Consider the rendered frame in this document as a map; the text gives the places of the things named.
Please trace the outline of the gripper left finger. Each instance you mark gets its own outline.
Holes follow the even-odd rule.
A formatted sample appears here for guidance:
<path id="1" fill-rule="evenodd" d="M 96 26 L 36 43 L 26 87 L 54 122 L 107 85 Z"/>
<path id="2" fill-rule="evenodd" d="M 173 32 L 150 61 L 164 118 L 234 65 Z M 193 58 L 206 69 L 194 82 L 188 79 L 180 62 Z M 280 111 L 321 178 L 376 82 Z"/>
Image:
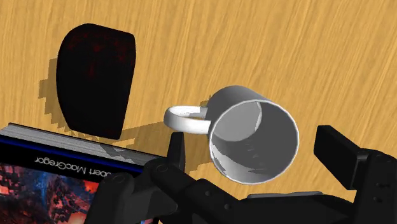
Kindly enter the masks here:
<path id="1" fill-rule="evenodd" d="M 163 224 L 245 223 L 239 200 L 184 169 L 184 134 L 174 132 L 167 156 L 147 162 L 138 177 L 121 172 L 101 181 L 85 224 L 136 224 L 151 218 Z"/>

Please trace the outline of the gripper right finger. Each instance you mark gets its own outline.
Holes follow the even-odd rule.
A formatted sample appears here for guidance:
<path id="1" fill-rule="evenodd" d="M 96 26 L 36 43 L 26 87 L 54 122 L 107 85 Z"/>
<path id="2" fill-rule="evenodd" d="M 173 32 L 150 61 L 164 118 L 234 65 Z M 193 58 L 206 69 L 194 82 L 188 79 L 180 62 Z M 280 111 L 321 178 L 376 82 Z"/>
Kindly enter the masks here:
<path id="1" fill-rule="evenodd" d="M 397 158 L 360 148 L 330 125 L 316 130 L 314 154 L 347 190 L 352 224 L 397 224 Z"/>

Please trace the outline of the white mug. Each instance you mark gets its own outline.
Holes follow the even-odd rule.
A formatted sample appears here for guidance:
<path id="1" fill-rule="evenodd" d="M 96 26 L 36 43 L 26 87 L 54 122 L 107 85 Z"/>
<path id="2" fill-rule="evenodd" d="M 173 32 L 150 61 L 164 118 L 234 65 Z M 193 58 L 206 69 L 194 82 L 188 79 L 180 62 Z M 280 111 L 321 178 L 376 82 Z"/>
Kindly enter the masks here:
<path id="1" fill-rule="evenodd" d="M 299 131 L 280 105 L 243 86 L 218 90 L 206 106 L 171 106 L 164 124 L 179 132 L 208 138 L 214 166 L 245 185 L 266 183 L 294 161 Z"/>

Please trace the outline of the book with red-blue cover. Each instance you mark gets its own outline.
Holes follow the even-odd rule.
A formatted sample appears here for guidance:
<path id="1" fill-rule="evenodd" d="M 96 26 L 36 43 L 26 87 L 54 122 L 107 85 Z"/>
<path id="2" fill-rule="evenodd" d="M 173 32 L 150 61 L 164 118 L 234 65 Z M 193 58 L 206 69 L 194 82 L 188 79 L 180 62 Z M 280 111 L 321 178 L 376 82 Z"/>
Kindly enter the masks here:
<path id="1" fill-rule="evenodd" d="M 9 123 L 0 129 L 0 224 L 84 224 L 97 187 L 156 156 Z"/>

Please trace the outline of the dark red rounded block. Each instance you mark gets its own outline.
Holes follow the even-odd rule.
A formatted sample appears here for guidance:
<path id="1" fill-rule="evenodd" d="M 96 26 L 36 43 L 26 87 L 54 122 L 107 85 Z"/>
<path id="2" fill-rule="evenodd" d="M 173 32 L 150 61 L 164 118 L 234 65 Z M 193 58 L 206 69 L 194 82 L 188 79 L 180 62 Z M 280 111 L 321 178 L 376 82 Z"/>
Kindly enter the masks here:
<path id="1" fill-rule="evenodd" d="M 133 34 L 89 23 L 71 29 L 56 67 L 57 97 L 68 127 L 119 139 L 135 64 Z"/>

